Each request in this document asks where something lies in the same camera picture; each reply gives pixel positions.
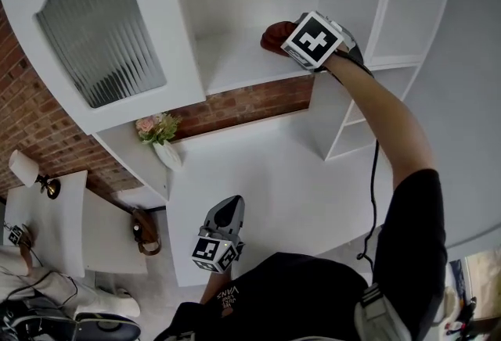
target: ribbed glass window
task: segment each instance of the ribbed glass window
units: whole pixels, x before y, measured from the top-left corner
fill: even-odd
[[[167,83],[136,0],[48,0],[37,19],[93,108]]]

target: white vase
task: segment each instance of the white vase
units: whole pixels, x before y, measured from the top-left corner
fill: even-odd
[[[181,158],[168,141],[165,141],[163,145],[154,142],[153,148],[157,153],[158,159],[160,159],[165,166],[173,171],[180,171],[182,169]]]

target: lampshade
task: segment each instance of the lampshade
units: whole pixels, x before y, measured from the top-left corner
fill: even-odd
[[[9,159],[9,169],[27,186],[31,187],[38,176],[38,163],[15,150]]]

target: red glove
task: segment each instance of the red glove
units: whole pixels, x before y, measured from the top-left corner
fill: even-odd
[[[283,43],[292,35],[297,28],[297,24],[290,21],[282,21],[268,27],[261,38],[261,47],[281,56],[289,57],[289,54],[282,49]]]

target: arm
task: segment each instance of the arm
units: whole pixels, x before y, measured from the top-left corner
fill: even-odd
[[[325,66],[336,75],[367,119],[393,170],[393,186],[412,173],[434,168],[431,147],[409,109],[367,73],[332,55]]]
[[[33,269],[30,250],[25,245],[0,246],[0,269],[11,275],[30,275]]]
[[[226,284],[232,281],[232,268],[229,267],[226,273],[220,275],[216,273],[211,273],[207,287],[205,288],[204,294],[200,303],[203,305],[209,302],[218,291],[224,287]]]

